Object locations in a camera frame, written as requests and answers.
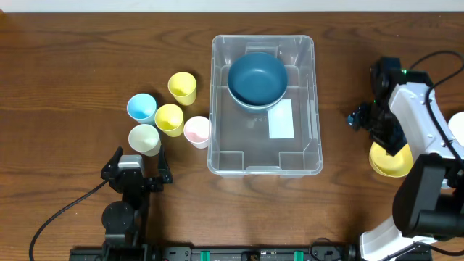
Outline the yellow small bowl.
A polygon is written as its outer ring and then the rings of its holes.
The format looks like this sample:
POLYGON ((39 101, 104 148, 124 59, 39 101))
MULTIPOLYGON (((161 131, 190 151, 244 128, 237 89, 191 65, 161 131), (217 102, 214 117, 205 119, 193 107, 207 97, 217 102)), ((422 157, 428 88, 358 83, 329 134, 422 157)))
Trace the yellow small bowl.
POLYGON ((376 142, 372 143, 369 153, 370 166, 382 176, 401 178, 406 176, 413 167, 413 156, 408 144, 391 156, 376 142))

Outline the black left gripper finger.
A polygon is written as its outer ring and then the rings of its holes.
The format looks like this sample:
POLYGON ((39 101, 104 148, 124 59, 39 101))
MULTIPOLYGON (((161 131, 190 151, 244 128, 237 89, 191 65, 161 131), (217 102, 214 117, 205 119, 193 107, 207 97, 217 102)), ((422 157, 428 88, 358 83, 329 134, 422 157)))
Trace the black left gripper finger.
POLYGON ((118 172, 119 172, 119 167, 118 163, 120 161, 120 158, 123 155, 123 148, 119 146, 113 156, 110 158, 110 160, 106 163, 106 165, 101 169, 101 178, 103 180, 110 180, 114 179, 118 172))
POLYGON ((163 183, 173 182, 173 175, 167 163, 165 149, 163 146, 160 147, 157 170, 163 183))

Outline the dark teal bowl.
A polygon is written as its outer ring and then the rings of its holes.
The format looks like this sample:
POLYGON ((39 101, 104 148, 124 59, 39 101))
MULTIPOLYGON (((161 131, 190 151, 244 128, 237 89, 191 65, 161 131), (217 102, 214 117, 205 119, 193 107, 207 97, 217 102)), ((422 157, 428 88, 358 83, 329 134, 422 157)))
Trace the dark teal bowl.
POLYGON ((284 97, 288 74, 281 60, 252 52, 238 58, 228 71, 228 90, 233 100, 249 111, 265 111, 284 97))

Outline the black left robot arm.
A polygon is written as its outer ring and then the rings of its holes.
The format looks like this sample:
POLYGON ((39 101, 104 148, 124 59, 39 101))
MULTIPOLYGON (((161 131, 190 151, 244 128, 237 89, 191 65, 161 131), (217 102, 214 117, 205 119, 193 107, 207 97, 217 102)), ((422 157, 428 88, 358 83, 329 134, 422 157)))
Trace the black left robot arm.
POLYGON ((164 185, 173 182, 165 150, 160 149, 158 176, 144 176, 144 161, 140 155, 124 155, 118 147, 101 170, 101 178, 111 189, 122 195, 120 201, 109 204, 101 221, 105 228, 105 244, 111 247, 136 247, 144 238, 149 209, 149 195, 162 192, 164 185))

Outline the white small bowl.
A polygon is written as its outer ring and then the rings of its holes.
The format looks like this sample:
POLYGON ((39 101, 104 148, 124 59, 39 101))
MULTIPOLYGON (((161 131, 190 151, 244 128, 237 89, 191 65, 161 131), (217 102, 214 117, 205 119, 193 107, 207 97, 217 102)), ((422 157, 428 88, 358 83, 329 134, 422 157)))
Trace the white small bowl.
POLYGON ((464 112, 458 112, 453 115, 449 119, 448 127, 455 140, 461 146, 464 146, 464 112))

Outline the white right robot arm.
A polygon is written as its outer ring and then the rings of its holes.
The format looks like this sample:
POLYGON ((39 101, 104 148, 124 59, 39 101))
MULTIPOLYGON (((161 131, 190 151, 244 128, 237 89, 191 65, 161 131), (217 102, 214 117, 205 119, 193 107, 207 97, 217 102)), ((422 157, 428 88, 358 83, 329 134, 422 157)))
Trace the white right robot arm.
POLYGON ((392 215, 361 234, 356 260, 430 260, 436 241, 463 237, 463 145, 452 135, 424 70, 405 70, 395 57, 370 68, 374 101, 347 118, 391 156, 409 146, 413 166, 395 194, 392 215))

